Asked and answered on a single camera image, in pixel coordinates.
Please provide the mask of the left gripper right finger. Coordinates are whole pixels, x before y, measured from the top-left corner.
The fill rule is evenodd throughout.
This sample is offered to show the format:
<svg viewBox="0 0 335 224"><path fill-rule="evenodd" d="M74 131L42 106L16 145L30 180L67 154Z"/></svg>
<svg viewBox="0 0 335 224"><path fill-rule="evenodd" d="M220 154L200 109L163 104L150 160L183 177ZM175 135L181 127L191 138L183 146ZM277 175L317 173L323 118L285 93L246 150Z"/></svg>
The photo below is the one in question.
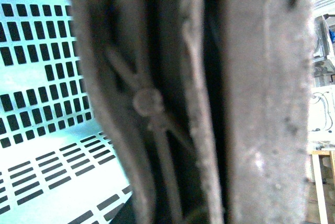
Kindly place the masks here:
<svg viewBox="0 0 335 224"><path fill-rule="evenodd" d="M220 0L229 223L302 223L315 0Z"/></svg>

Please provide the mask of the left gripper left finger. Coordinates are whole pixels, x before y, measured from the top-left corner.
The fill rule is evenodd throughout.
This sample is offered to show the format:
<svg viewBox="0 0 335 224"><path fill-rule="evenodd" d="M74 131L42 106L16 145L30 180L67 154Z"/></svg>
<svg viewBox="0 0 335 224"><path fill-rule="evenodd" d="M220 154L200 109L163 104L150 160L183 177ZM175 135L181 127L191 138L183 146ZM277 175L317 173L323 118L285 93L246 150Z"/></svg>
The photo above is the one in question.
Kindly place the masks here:
<svg viewBox="0 0 335 224"><path fill-rule="evenodd" d="M86 90L132 191L117 221L222 223L205 0L71 3Z"/></svg>

